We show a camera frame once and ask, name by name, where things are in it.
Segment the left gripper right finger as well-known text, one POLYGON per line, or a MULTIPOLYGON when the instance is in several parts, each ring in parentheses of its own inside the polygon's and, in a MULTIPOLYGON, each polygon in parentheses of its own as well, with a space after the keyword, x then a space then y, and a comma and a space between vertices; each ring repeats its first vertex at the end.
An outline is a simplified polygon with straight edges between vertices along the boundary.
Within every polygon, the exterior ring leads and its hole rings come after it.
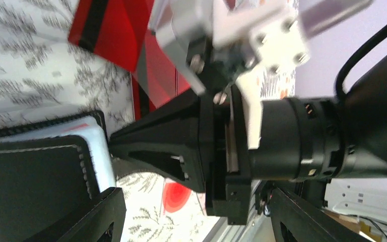
POLYGON ((269 208, 276 241, 368 241, 294 193, 273 190, 269 208))

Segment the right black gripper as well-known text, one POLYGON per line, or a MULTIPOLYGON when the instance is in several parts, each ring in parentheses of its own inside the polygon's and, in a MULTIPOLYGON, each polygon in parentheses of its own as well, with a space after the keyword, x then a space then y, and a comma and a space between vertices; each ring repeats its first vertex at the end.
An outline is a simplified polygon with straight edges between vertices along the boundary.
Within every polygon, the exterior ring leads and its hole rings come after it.
POLYGON ((248 149, 241 93, 210 135, 215 155, 205 211, 245 225, 253 211, 322 207, 387 223, 387 55, 346 97, 263 102, 257 149, 248 149))

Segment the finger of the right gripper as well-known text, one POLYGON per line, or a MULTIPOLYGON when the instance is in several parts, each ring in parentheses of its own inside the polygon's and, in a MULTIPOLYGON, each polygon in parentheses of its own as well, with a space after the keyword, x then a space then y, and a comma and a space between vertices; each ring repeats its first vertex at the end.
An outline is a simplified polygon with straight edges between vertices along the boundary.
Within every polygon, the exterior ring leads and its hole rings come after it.
POLYGON ((199 148, 200 98, 187 90, 113 133, 108 147, 134 170, 154 172, 199 193, 205 179, 199 148))

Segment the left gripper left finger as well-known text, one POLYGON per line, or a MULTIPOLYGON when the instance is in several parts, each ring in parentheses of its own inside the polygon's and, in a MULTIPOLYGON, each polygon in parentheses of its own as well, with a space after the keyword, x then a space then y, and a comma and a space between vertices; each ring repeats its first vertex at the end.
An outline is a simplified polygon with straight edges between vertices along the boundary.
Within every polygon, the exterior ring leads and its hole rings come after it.
POLYGON ((126 206, 121 188, 108 188, 50 227, 25 241, 120 242, 126 206))

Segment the black leather card holder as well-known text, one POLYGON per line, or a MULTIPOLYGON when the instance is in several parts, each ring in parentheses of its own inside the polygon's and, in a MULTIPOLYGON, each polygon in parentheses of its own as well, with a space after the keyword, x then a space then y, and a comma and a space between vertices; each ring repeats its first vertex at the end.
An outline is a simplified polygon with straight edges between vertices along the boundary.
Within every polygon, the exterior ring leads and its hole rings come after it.
POLYGON ((0 241, 25 241, 115 185, 100 110, 0 129, 0 241))

